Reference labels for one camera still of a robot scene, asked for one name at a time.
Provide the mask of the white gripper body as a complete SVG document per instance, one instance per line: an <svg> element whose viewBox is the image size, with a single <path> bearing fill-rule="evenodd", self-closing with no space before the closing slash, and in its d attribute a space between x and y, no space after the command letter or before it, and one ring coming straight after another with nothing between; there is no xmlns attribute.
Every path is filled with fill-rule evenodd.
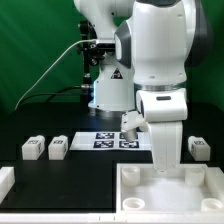
<svg viewBox="0 0 224 224"><path fill-rule="evenodd" d="M158 172L180 164L183 125L181 121L148 124L154 168Z"/></svg>

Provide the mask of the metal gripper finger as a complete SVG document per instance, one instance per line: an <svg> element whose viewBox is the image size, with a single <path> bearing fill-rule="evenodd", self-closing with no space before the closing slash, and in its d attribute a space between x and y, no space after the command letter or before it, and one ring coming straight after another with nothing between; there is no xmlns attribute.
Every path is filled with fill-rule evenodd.
<svg viewBox="0 0 224 224"><path fill-rule="evenodd" d="M126 140L136 140L139 127L146 127L146 122L138 111L129 111L122 115L121 133Z"/></svg>

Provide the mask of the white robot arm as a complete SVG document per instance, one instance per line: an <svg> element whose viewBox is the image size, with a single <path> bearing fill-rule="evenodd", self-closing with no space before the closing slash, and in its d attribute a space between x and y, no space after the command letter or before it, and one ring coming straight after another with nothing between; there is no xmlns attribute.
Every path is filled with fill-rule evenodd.
<svg viewBox="0 0 224 224"><path fill-rule="evenodd" d="M127 141L146 132L154 167L180 164L187 119L185 68L207 56L211 27L201 0L73 0L96 32L92 112L120 113Z"/></svg>

